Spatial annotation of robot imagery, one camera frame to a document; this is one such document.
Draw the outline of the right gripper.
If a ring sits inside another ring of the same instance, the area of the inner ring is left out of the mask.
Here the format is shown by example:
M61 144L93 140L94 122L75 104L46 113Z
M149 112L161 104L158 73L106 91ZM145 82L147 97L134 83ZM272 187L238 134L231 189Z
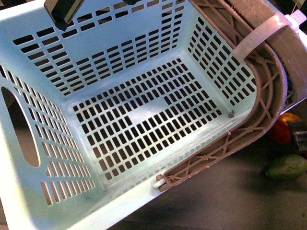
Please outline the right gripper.
M303 121L290 123L292 143L297 151L307 150L307 125Z

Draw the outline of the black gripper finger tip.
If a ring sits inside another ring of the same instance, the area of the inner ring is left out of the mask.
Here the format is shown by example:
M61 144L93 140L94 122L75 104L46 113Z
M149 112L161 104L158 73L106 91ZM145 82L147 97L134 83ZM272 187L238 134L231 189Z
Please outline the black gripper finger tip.
M137 3L143 3L143 0L123 0L127 5L135 5Z

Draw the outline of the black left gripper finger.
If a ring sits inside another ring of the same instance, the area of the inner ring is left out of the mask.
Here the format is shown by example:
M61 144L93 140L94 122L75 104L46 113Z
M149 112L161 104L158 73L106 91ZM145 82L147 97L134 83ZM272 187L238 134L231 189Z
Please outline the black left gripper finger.
M44 7L55 26L66 31L84 0L45 0Z

